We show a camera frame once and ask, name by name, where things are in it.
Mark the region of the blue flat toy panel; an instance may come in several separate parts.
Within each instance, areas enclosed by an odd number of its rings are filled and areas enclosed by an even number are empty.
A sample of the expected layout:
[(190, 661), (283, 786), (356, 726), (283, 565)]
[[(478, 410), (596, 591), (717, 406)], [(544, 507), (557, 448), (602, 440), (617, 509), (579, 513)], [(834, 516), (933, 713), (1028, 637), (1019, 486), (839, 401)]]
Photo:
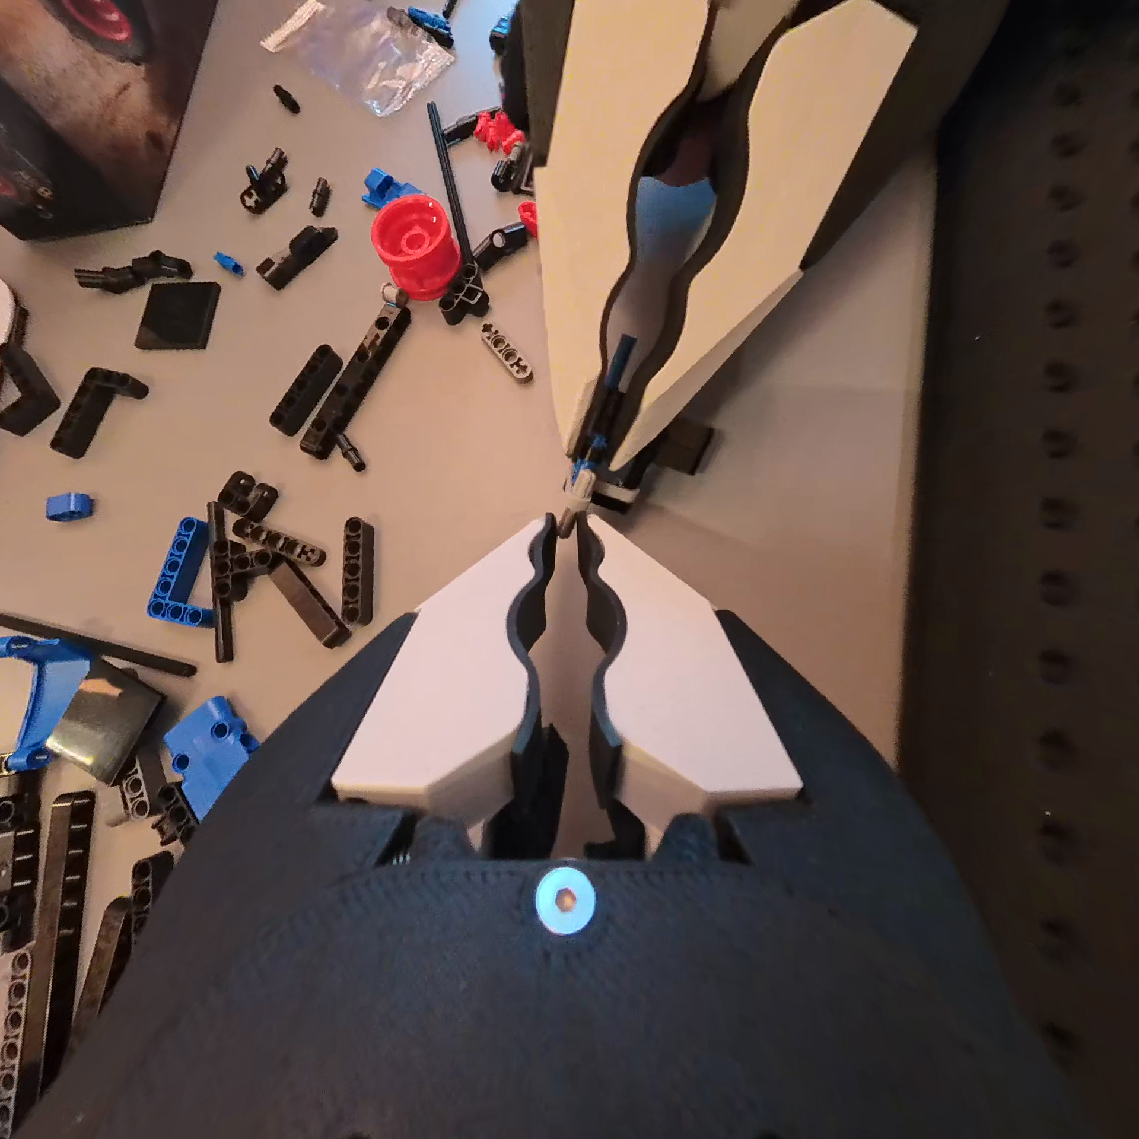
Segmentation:
[(379, 166), (373, 166), (365, 176), (365, 192), (360, 199), (367, 207), (379, 210), (392, 202), (420, 193), (415, 184), (394, 179)]

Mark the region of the black triangular toy connector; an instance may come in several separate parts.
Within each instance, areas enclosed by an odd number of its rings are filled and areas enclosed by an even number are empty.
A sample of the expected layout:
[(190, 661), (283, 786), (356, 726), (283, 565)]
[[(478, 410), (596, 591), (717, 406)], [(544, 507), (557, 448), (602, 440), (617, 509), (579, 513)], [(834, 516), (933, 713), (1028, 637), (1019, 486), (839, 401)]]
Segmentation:
[(446, 291), (436, 301), (447, 325), (455, 326), (465, 318), (484, 318), (489, 311), (489, 295), (484, 288), (480, 267), (474, 260), (462, 264)]

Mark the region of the long black toy axle rod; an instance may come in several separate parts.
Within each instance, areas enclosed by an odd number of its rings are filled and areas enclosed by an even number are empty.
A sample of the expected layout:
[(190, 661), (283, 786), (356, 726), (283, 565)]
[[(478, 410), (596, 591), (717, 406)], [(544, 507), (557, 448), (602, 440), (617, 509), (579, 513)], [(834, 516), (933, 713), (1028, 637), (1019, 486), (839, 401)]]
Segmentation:
[(428, 115), (430, 126), (431, 126), (431, 135), (436, 151), (436, 160), (439, 164), (440, 176), (445, 183), (446, 189), (446, 200), (450, 210), (450, 221), (453, 226), (454, 236), (459, 245), (459, 254), (464, 265), (474, 265), (478, 268), (474, 249), (470, 242), (469, 233), (466, 230), (465, 223), (465, 214), (462, 210), (461, 195), (458, 188), (458, 181), (454, 174), (451, 157), (450, 157), (450, 145), (445, 137), (445, 127), (442, 123), (442, 118), (439, 115), (436, 104), (430, 100), (426, 105), (426, 111)]

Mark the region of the blue angled toy beam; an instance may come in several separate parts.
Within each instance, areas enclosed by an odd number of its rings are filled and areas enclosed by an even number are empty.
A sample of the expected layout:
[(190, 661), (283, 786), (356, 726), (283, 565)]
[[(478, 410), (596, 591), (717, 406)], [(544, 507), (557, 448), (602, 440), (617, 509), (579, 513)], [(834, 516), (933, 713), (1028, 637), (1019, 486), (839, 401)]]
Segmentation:
[(213, 608), (195, 606), (190, 600), (206, 558), (207, 542), (209, 524), (205, 519), (180, 519), (146, 604), (150, 618), (191, 629), (214, 626)]

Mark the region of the black blue toy brick assembly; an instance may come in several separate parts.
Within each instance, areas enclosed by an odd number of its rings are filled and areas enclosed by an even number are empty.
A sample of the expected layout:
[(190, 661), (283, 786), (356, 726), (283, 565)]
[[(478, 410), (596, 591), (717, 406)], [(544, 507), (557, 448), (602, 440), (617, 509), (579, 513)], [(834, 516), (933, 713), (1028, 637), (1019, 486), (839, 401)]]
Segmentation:
[(617, 465), (613, 461), (618, 410), (622, 409), (625, 398), (621, 383), (634, 347), (636, 337), (622, 333), (606, 374), (594, 390), (579, 442), (571, 448), (569, 470), (573, 463), (584, 461), (617, 473), (628, 480), (629, 485), (638, 485), (641, 490), (645, 476), (653, 465), (679, 474), (697, 474), (713, 442), (714, 431), (709, 425), (676, 417), (629, 462)]

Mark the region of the long black toy beam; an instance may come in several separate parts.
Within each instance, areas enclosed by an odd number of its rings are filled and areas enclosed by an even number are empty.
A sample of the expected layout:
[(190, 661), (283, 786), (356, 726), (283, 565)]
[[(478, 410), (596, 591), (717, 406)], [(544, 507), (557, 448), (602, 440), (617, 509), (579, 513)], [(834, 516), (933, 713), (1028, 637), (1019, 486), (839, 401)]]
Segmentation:
[(363, 400), (373, 389), (379, 371), (388, 363), (411, 322), (407, 306), (386, 305), (369, 326), (355, 352), (350, 356), (329, 391), (325, 394), (299, 448), (309, 457), (325, 461), (337, 446)]

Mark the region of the toy set cardboard box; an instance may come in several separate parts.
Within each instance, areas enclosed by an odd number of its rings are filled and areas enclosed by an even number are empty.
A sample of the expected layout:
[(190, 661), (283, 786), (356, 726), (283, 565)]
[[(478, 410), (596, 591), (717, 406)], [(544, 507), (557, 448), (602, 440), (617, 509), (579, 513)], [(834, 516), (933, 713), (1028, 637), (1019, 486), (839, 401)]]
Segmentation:
[(153, 219), (215, 1), (1, 2), (1, 225), (21, 241)]

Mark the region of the person's right hand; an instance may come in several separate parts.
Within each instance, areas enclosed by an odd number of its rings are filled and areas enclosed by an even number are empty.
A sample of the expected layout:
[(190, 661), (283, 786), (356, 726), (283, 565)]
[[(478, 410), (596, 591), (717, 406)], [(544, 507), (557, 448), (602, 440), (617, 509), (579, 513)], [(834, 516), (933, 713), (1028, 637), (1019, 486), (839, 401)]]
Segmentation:
[(687, 108), (676, 131), (661, 145), (651, 177), (672, 188), (691, 185), (708, 176), (718, 132), (720, 109), (710, 101)]

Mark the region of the long dark toy beam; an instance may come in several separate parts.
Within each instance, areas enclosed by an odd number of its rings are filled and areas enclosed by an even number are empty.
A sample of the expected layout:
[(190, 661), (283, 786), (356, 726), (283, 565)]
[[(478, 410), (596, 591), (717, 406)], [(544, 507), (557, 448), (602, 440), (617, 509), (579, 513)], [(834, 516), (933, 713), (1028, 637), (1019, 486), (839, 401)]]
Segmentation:
[(9, 964), (2, 998), (1, 1136), (12, 1136), (58, 1075), (76, 1007), (95, 791), (57, 796), (32, 941)]

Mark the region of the black dimpled panel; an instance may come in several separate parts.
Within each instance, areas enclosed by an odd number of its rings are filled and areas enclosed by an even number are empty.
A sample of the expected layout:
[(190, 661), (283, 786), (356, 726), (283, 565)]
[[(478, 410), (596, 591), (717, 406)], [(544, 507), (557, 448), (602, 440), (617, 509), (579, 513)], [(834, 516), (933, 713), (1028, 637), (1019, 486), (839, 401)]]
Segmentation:
[(937, 141), (899, 755), (1136, 1136), (1137, 8), (1013, 2)]

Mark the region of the grey liftarm with pins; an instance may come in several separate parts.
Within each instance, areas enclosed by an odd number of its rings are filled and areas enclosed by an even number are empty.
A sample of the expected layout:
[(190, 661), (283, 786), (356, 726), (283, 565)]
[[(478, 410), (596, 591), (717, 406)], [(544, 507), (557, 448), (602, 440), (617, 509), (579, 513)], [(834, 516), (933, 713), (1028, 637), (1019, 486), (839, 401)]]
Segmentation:
[(557, 522), (558, 538), (568, 538), (579, 518), (590, 511), (628, 513), (641, 493), (638, 485), (629, 485), (626, 478), (606, 467), (584, 461), (573, 463), (564, 485), (564, 503)]

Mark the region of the wide black studded toy beam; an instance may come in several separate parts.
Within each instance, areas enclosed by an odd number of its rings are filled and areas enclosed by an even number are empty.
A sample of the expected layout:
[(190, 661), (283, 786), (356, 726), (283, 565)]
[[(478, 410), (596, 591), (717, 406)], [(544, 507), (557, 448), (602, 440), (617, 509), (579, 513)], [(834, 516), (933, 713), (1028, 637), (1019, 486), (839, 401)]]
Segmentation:
[(1, 771), (1, 951), (26, 946), (35, 926), (39, 772)]

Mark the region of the black toy panel piece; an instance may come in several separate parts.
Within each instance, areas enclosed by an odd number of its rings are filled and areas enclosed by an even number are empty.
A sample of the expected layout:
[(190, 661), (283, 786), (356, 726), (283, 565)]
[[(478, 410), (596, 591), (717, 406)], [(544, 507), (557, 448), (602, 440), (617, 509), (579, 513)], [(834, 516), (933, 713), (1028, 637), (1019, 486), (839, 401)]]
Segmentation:
[(255, 271), (272, 290), (280, 291), (336, 241), (337, 227), (306, 225), (283, 249), (256, 264)]

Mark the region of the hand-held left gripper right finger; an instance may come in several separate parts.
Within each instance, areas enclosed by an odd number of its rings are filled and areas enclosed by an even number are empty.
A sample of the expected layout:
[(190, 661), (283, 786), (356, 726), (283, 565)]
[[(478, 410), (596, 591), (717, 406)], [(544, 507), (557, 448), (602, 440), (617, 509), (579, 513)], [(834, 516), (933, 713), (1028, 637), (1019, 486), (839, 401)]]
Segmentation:
[(643, 857), (678, 816), (789, 801), (803, 790), (720, 611), (607, 522), (576, 524), (591, 679), (588, 755), (613, 838)]

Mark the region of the black connector with pin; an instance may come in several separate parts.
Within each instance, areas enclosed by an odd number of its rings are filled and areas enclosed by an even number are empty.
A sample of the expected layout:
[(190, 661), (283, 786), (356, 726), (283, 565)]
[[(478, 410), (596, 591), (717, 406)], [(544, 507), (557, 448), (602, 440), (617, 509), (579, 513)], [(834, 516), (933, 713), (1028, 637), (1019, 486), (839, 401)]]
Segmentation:
[(488, 273), (496, 265), (512, 256), (530, 242), (531, 234), (527, 225), (522, 221), (511, 222), (504, 226), (492, 229), (473, 248), (473, 261), (481, 275)]

